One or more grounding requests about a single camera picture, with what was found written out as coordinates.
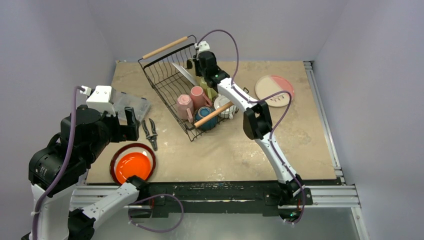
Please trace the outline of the light pink mug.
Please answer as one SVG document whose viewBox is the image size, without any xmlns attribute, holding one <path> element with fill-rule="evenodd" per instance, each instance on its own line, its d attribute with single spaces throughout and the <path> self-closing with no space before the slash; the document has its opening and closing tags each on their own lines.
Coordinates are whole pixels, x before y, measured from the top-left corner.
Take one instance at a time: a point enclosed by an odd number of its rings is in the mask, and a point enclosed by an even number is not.
<svg viewBox="0 0 424 240">
<path fill-rule="evenodd" d="M 176 100 L 177 115 L 182 120 L 194 121 L 194 104 L 188 94 L 181 94 Z"/>
</svg>

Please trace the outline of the orange plate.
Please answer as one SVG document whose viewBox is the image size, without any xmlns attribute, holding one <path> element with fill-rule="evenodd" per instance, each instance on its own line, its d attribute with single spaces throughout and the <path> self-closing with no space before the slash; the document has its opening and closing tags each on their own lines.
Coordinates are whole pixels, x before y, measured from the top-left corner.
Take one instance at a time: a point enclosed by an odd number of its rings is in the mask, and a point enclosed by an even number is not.
<svg viewBox="0 0 424 240">
<path fill-rule="evenodd" d="M 126 182 L 129 177 L 137 176 L 147 180 L 152 170 L 152 164 L 146 154 L 131 152 L 123 156 L 115 167 L 115 176 L 120 184 Z"/>
</svg>

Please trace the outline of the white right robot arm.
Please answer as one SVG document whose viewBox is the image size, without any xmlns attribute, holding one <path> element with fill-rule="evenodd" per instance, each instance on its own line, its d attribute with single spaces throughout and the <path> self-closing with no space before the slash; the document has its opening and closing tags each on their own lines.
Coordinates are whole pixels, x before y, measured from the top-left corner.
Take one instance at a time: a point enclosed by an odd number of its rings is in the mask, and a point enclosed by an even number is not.
<svg viewBox="0 0 424 240">
<path fill-rule="evenodd" d="M 275 127 L 266 103 L 267 99 L 278 95 L 279 92 L 260 100 L 249 96 L 218 66 L 215 54 L 211 51 L 197 53 L 193 56 L 193 62 L 196 74 L 204 78 L 208 87 L 226 97 L 243 112 L 243 131 L 260 146 L 270 162 L 281 188 L 282 200 L 292 204 L 301 194 L 304 197 L 305 185 L 278 146 L 274 135 Z"/>
</svg>

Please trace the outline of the yellow-green mug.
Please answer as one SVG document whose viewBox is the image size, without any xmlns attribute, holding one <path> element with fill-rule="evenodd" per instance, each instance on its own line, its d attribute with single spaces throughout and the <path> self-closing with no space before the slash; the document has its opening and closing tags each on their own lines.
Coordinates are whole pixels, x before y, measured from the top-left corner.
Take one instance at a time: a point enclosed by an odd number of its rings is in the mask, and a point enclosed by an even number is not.
<svg viewBox="0 0 424 240">
<path fill-rule="evenodd" d="M 218 93 L 211 87 L 209 87 L 203 77 L 197 77 L 197 82 L 200 87 L 204 90 L 206 96 L 213 101 L 215 97 L 218 95 Z"/>
</svg>

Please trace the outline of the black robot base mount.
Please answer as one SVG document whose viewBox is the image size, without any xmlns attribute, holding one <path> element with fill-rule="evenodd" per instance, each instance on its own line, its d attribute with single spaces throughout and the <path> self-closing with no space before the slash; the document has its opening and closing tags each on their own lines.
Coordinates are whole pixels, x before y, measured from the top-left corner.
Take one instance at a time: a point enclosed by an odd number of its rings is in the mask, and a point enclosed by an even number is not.
<svg viewBox="0 0 424 240">
<path fill-rule="evenodd" d="M 305 196 L 282 199 L 282 189 L 276 180 L 152 182 L 140 199 L 154 199 L 131 205 L 128 213 L 135 219 L 167 218 L 171 213 L 185 214 L 261 214 L 264 217 L 297 219 L 302 207 L 313 204 L 309 188 Z"/>
</svg>

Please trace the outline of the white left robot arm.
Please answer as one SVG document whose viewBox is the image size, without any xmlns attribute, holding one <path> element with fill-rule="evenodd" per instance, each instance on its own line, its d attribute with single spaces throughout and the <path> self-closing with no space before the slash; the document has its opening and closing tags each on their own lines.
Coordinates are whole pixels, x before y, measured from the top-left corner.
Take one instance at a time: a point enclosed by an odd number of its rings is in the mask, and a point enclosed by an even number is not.
<svg viewBox="0 0 424 240">
<path fill-rule="evenodd" d="M 29 161 L 28 179 L 34 208 L 26 240 L 89 240 L 95 230 L 125 205 L 149 199 L 147 182 L 130 176 L 117 190 L 82 209 L 70 209 L 80 178 L 110 143 L 136 141 L 140 123 L 134 109 L 124 109 L 127 123 L 116 114 L 86 105 L 74 107 L 60 123 L 60 131 Z"/>
</svg>

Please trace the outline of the dusty pink mug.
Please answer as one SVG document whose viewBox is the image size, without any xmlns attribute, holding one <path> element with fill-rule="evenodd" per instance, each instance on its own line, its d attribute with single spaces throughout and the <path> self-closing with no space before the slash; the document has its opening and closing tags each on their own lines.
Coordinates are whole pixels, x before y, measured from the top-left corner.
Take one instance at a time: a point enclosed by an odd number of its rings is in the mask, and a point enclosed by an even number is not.
<svg viewBox="0 0 424 240">
<path fill-rule="evenodd" d="M 195 110 L 198 110 L 201 107 L 211 107 L 213 105 L 203 88 L 200 86 L 192 87 L 189 96 L 193 101 L 193 108 Z"/>
</svg>

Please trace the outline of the green rimmed white plate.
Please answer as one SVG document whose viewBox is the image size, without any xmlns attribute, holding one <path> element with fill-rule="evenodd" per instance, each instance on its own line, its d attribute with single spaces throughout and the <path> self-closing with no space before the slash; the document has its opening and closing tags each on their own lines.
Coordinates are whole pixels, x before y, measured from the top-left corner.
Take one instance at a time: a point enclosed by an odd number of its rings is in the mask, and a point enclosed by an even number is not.
<svg viewBox="0 0 424 240">
<path fill-rule="evenodd" d="M 194 86 L 199 86 L 196 79 L 181 65 L 178 65 L 176 63 L 171 63 L 176 70 L 178 70 L 190 83 L 192 83 Z"/>
</svg>

